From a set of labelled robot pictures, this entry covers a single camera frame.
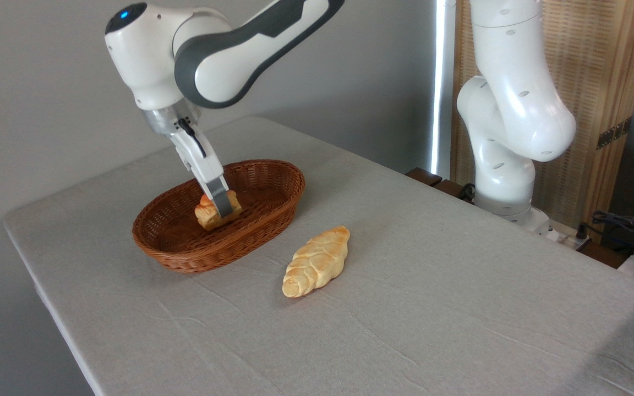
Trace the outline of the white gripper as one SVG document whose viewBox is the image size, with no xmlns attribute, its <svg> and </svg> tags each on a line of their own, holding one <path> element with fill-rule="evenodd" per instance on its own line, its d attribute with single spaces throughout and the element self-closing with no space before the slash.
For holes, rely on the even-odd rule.
<svg viewBox="0 0 634 396">
<path fill-rule="evenodd" d="M 179 157 L 198 182 L 205 186 L 206 194 L 214 203 L 221 218 L 227 218 L 234 211 L 227 194 L 223 167 L 209 143 L 206 135 L 187 123 L 176 123 L 176 131 L 171 141 Z"/>
</svg>

